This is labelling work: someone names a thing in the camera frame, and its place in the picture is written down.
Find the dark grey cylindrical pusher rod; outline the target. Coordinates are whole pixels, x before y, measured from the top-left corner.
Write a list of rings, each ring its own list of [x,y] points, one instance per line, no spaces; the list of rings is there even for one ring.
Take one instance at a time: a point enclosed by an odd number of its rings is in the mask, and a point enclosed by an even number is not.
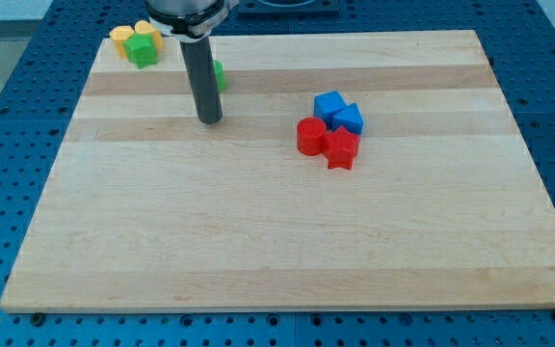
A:
[[[223,109],[209,38],[182,41],[180,48],[199,121],[208,125],[218,123]]]

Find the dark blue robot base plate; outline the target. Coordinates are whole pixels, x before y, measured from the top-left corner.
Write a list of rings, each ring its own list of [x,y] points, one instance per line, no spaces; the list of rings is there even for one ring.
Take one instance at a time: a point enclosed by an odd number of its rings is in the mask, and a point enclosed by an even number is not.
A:
[[[242,17],[269,15],[339,14],[339,0],[241,0],[237,13]]]

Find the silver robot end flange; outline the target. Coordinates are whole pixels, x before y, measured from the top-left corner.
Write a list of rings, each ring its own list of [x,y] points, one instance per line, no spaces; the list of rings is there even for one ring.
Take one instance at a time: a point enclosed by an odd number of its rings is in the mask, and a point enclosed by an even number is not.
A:
[[[211,34],[239,0],[145,0],[149,22],[164,36],[196,42]]]

